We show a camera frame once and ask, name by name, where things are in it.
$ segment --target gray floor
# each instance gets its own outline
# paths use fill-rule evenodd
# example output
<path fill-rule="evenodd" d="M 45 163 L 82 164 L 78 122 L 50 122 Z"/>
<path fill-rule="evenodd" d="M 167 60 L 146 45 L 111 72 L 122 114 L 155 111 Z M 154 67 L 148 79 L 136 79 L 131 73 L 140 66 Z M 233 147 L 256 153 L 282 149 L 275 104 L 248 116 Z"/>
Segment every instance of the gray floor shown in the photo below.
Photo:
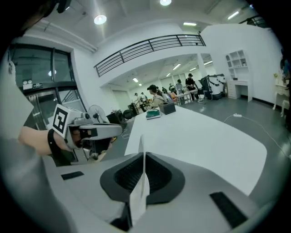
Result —
<path fill-rule="evenodd" d="M 182 107 L 199 112 L 219 121 L 224 121 L 228 116 L 237 113 L 248 117 L 259 124 L 277 141 L 287 155 L 291 154 L 291 136 L 284 127 L 284 118 L 280 116 L 279 110 L 272 110 L 272 107 L 257 101 L 247 102 L 245 99 L 222 98 L 217 101 L 208 101 L 205 105 L 192 102 Z M 263 143 L 267 149 L 266 163 L 261 177 L 250 194 L 250 198 L 259 207 L 278 198 L 290 173 L 291 163 L 278 146 L 269 138 L 263 129 L 244 118 L 231 117 L 226 121 L 229 124 L 256 140 Z M 127 132 L 130 133 L 133 122 L 129 122 Z M 105 160 L 117 158 L 124 155 L 128 139 L 119 137 L 113 147 L 108 150 Z"/>

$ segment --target white cable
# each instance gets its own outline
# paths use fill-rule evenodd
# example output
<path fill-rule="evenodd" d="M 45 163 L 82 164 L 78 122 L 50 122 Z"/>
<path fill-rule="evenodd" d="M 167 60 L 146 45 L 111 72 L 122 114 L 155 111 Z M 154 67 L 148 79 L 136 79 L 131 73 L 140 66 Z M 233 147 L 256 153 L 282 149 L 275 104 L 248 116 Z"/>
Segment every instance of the white cable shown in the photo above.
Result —
<path fill-rule="evenodd" d="M 123 133 L 121 134 L 121 137 L 122 137 L 123 139 L 127 139 L 127 138 L 130 137 L 130 133 L 126 133 L 126 134 L 124 134 L 126 131 L 127 131 L 127 129 L 124 129 Z"/>
<path fill-rule="evenodd" d="M 272 138 L 271 136 L 270 136 L 270 134 L 264 129 L 264 127 L 261 125 L 261 124 L 259 124 L 258 122 L 256 122 L 256 121 L 254 121 L 254 120 L 252 120 L 252 119 L 250 119 L 250 118 L 247 118 L 247 117 L 245 117 L 245 116 L 242 116 L 242 115 L 237 115 L 236 113 L 235 114 L 233 114 L 233 115 L 230 115 L 229 117 L 227 117 L 223 122 L 226 122 L 226 120 L 228 119 L 228 118 L 230 118 L 230 117 L 243 117 L 243 118 L 245 118 L 245 119 L 248 119 L 248 120 L 250 120 L 250 121 L 252 121 L 252 122 L 254 122 L 254 123 L 256 123 L 257 125 L 259 125 L 264 131 L 265 131 L 265 133 L 270 137 L 270 139 L 272 139 L 273 141 L 274 141 L 274 143 L 280 148 L 280 150 L 283 152 L 283 154 L 287 157 L 287 158 L 291 158 L 291 155 L 286 155 L 286 153 L 283 151 L 283 149 L 279 146 L 279 144 L 275 141 L 275 139 L 274 138 Z"/>

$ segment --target metal railing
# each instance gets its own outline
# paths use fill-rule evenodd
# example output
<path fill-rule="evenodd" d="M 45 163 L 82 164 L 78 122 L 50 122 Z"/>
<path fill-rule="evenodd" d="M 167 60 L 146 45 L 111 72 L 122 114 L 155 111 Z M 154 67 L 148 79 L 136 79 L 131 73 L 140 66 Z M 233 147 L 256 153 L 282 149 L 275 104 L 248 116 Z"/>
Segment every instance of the metal railing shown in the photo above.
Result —
<path fill-rule="evenodd" d="M 253 16 L 251 18 L 247 18 L 246 20 L 240 22 L 240 24 L 243 24 L 243 23 L 246 23 L 248 25 L 262 27 L 262 28 L 269 27 L 266 24 L 265 20 L 261 16 L 259 16 L 259 15 Z"/>
<path fill-rule="evenodd" d="M 144 54 L 179 46 L 205 46 L 205 43 L 200 35 L 182 34 L 155 37 L 119 50 L 99 62 L 94 68 L 96 68 L 98 76 L 101 77 L 115 67 Z"/>

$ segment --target white ceiling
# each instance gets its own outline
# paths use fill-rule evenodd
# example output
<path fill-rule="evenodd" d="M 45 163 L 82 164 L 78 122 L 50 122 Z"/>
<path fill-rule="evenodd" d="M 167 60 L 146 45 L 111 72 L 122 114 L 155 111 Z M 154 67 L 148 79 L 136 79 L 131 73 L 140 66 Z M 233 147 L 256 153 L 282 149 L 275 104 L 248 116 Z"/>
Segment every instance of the white ceiling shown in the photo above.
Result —
<path fill-rule="evenodd" d="M 172 0 L 164 7 L 160 0 L 72 0 L 62 14 L 54 10 L 45 20 L 85 39 L 94 46 L 128 27 L 157 20 L 176 22 L 182 29 L 183 21 L 197 22 L 197 29 L 217 23 L 237 23 L 255 15 L 244 0 Z M 235 11 L 240 14 L 232 20 L 227 17 Z M 104 14 L 107 22 L 95 25 L 97 15 Z"/>
<path fill-rule="evenodd" d="M 202 58 L 204 62 L 211 60 L 209 54 L 202 54 Z M 176 70 L 173 70 L 178 63 L 181 63 L 181 65 Z M 171 73 L 171 75 L 188 73 L 190 69 L 197 66 L 197 54 L 168 57 L 167 59 L 148 63 L 120 75 L 110 84 L 125 87 L 131 90 L 138 87 L 139 83 L 144 85 L 157 79 L 166 78 L 168 73 Z M 132 80 L 133 78 L 137 78 L 139 82 L 134 82 Z"/>

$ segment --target electric fan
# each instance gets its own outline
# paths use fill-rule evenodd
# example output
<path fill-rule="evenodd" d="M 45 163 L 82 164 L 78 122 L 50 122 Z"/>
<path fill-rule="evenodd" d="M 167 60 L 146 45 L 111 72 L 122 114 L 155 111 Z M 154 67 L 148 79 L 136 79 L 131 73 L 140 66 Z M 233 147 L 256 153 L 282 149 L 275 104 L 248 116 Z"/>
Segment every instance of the electric fan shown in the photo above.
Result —
<path fill-rule="evenodd" d="M 98 105 L 90 106 L 88 113 L 93 121 L 93 123 L 106 123 L 106 115 L 104 110 Z"/>

